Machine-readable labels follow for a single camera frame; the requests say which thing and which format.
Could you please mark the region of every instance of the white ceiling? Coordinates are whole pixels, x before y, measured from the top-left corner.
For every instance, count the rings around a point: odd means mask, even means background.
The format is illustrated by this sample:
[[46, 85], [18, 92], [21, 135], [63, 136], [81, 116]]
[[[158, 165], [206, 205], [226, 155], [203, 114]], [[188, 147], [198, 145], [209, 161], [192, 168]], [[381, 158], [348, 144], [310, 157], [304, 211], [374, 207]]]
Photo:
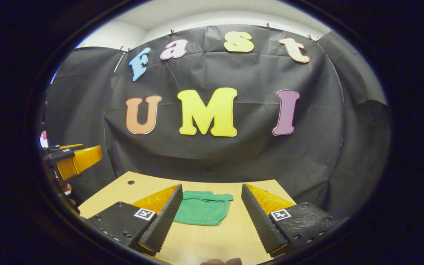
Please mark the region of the white ceiling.
[[313, 17], [277, 0], [153, 0], [120, 15], [116, 20], [149, 31], [182, 17], [229, 10], [276, 15], [307, 25], [320, 32], [330, 31]]

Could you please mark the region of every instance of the white wall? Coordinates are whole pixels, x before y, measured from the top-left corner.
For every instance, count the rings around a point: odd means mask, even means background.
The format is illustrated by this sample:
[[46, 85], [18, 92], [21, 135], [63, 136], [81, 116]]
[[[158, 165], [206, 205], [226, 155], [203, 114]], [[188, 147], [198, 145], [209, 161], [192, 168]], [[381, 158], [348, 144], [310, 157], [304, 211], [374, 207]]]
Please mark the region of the white wall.
[[296, 33], [298, 35], [311, 35], [313, 39], [322, 37], [330, 31], [328, 29], [325, 32], [322, 32], [321, 30], [317, 30], [299, 22], [283, 17], [278, 17], [276, 15], [250, 11], [218, 11], [192, 15], [190, 17], [184, 17], [172, 22], [167, 22], [166, 24], [149, 30], [138, 45], [170, 34], [170, 29], [174, 30], [175, 32], [179, 32], [181, 30], [203, 27], [207, 25], [225, 24], [259, 25], [265, 27], [266, 23], [269, 23], [269, 26], [272, 28], [282, 29]]
[[130, 23], [113, 20], [97, 29], [76, 47], [111, 47], [127, 50], [140, 45], [146, 31]]

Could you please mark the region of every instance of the table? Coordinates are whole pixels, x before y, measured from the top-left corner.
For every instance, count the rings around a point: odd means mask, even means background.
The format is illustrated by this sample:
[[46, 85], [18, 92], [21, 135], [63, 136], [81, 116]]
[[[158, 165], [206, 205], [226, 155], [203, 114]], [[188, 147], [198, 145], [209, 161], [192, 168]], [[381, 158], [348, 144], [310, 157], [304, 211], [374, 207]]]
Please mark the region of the table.
[[[155, 258], [173, 265], [200, 265], [209, 259], [241, 258], [244, 265], [271, 260], [241, 200], [243, 183], [202, 183], [178, 181], [127, 172], [79, 206], [81, 216], [90, 218], [118, 201], [134, 203], [170, 186], [182, 184], [183, 191], [212, 191], [232, 194], [229, 213], [219, 226], [186, 225], [173, 222], [163, 247]], [[293, 202], [276, 180], [247, 184]]]

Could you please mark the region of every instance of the green cloth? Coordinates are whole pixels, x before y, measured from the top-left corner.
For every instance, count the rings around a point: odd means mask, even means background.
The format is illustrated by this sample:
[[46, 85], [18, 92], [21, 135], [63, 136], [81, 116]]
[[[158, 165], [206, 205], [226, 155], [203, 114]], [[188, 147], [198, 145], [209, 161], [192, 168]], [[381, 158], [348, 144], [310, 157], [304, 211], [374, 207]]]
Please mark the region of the green cloth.
[[184, 191], [174, 221], [189, 225], [217, 226], [229, 212], [233, 195], [214, 195], [211, 191]]

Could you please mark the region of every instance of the letter cutout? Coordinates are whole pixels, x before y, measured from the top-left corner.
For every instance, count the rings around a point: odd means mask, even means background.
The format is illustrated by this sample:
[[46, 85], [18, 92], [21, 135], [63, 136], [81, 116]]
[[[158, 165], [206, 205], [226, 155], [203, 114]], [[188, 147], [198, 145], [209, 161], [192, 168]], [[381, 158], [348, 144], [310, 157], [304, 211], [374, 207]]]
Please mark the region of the letter cutout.
[[199, 94], [195, 90], [185, 90], [178, 93], [178, 99], [182, 101], [183, 125], [181, 134], [194, 135], [197, 129], [192, 125], [195, 120], [199, 131], [206, 134], [214, 119], [211, 134], [215, 136], [234, 137], [237, 129], [233, 127], [233, 99], [237, 96], [237, 90], [230, 87], [217, 89], [205, 107]]
[[173, 58], [179, 58], [186, 54], [186, 46], [187, 46], [187, 40], [175, 40], [173, 42], [170, 42], [166, 46], [166, 50], [164, 50], [160, 54], [161, 60], [167, 60], [171, 57]]
[[150, 50], [151, 49], [149, 47], [146, 47], [128, 63], [128, 65], [132, 66], [133, 82], [141, 77], [141, 75], [146, 71], [146, 67], [143, 67], [142, 64], [146, 65], [148, 62], [148, 56], [146, 54], [149, 53]]
[[279, 40], [279, 43], [284, 44], [287, 50], [287, 53], [289, 56], [296, 60], [297, 62], [301, 63], [308, 63], [310, 62], [310, 57], [307, 55], [302, 55], [300, 49], [303, 49], [303, 45], [301, 43], [296, 42], [292, 38], [285, 38]]
[[246, 32], [230, 31], [225, 34], [223, 45], [229, 52], [249, 52], [253, 50], [254, 44], [251, 40], [251, 35]]
[[161, 101], [160, 96], [150, 96], [145, 99], [148, 103], [148, 116], [145, 124], [141, 125], [137, 122], [138, 106], [142, 102], [141, 98], [128, 99], [125, 102], [127, 105], [127, 114], [125, 118], [125, 125], [127, 129], [133, 134], [148, 134], [153, 131], [156, 125], [156, 111], [158, 109], [158, 102]]
[[278, 91], [276, 95], [281, 100], [281, 109], [278, 125], [273, 129], [272, 134], [276, 136], [291, 134], [294, 131], [292, 121], [296, 110], [296, 101], [300, 98], [300, 94], [297, 91], [285, 89]]

